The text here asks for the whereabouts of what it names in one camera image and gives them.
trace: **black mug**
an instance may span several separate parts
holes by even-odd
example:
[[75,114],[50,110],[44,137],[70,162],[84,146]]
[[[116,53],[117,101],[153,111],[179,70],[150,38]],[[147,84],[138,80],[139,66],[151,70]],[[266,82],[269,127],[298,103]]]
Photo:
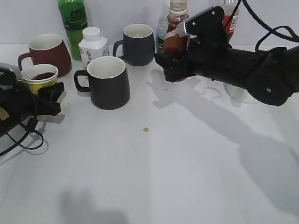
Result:
[[123,56],[128,64],[144,66],[154,59],[155,39],[153,29],[145,24],[133,24],[123,31],[123,40],[113,47],[113,56],[116,57],[118,47],[122,45]]
[[[87,76],[89,87],[79,84],[78,77]],[[101,109],[114,110],[130,99],[126,64],[117,57],[105,56],[91,61],[86,70],[76,71],[75,86],[80,92],[90,92],[92,103]]]

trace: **yellow paper cup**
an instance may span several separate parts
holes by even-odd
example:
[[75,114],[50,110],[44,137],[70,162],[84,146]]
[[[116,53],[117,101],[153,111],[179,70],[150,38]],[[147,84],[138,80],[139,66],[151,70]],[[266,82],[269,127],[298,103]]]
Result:
[[[54,75],[47,79],[33,80],[34,77],[46,72],[51,72]],[[37,95],[39,89],[53,86],[57,83],[58,68],[51,64],[38,64],[24,69],[21,74],[21,81],[33,94]]]

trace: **red mug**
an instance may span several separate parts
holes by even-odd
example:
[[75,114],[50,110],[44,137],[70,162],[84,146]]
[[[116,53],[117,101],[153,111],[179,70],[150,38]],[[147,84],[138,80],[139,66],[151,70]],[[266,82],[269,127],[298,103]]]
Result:
[[71,71],[71,57],[63,39],[56,34],[44,34],[29,42],[29,53],[18,57],[18,66],[22,70],[22,60],[31,57],[32,63],[52,64],[58,68],[58,77]]

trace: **yellow label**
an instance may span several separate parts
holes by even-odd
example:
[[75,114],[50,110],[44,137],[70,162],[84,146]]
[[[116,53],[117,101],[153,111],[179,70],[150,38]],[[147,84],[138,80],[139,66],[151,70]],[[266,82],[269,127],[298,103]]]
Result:
[[0,119],[6,120],[7,118],[9,118],[9,114],[6,112],[6,110],[0,107]]

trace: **cup rim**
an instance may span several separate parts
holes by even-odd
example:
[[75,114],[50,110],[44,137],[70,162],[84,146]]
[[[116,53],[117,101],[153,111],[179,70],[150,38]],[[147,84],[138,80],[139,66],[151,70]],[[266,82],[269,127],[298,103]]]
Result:
[[[31,43],[32,43],[35,39],[37,39],[38,37],[49,36],[49,35],[59,37],[59,38],[60,38],[60,42],[59,42],[59,44],[55,45],[54,47],[47,48],[47,49],[35,49],[35,48],[31,47]],[[50,50],[50,49],[53,49],[53,48],[56,48],[57,46],[59,46],[59,45],[62,43],[62,41],[63,41],[62,37],[59,36],[59,35],[57,35],[57,34],[42,34],[42,35],[33,37],[33,38],[29,41],[28,46],[29,46],[31,49],[33,49],[33,50],[39,50],[39,51]]]
[[[134,37],[134,36],[130,36],[130,35],[128,35],[128,34],[126,33],[126,29],[128,29],[129,27],[132,27],[132,26],[136,26],[136,25],[142,25],[142,26],[145,26],[145,27],[149,27],[149,28],[151,29],[151,33],[150,33],[149,35],[147,35],[147,36],[143,36],[143,37]],[[143,24],[143,23],[136,23],[136,24],[128,25],[128,26],[126,26],[126,27],[124,28],[124,30],[123,30],[123,33],[124,33],[126,36],[131,37],[131,38],[135,38],[135,39],[142,39],[142,38],[151,36],[151,35],[153,34],[153,32],[154,32],[154,31],[153,31],[153,28],[152,28],[152,27],[150,27],[149,25]]]
[[26,68],[26,69],[23,69],[21,71],[21,73],[25,72],[26,70],[29,70],[30,68],[32,67],[42,67],[42,66],[51,66],[52,68],[55,68],[56,72],[55,72],[55,75],[51,76],[50,78],[46,78],[46,79],[41,79],[41,80],[32,80],[32,79],[27,79],[27,78],[21,78],[21,81],[24,82],[24,83],[27,83],[27,84],[43,84],[43,83],[47,83],[49,81],[52,81],[54,80],[55,78],[58,77],[58,68],[52,64],[36,64],[36,65],[33,65],[29,68]]
[[[90,71],[89,71],[89,70],[90,70],[90,66],[91,66],[92,64],[96,63],[97,61],[103,60],[103,59],[105,59],[105,58],[113,58],[113,59],[117,59],[118,61],[120,61],[120,62],[123,64],[123,70],[122,70],[119,74],[117,74],[117,75],[115,75],[115,76],[113,76],[113,77],[108,77],[108,78],[104,78],[104,77],[96,77],[96,76],[94,76],[93,74],[91,74]],[[90,75],[90,76],[92,76],[92,77],[94,77],[94,78],[97,78],[97,79],[112,79],[112,78],[115,78],[115,77],[120,76],[125,70],[126,70],[126,63],[125,63],[123,60],[121,60],[119,57],[114,57],[114,56],[103,56],[103,57],[98,57],[98,58],[92,60],[92,61],[88,64],[88,66],[87,66],[87,72],[88,72],[88,75]]]

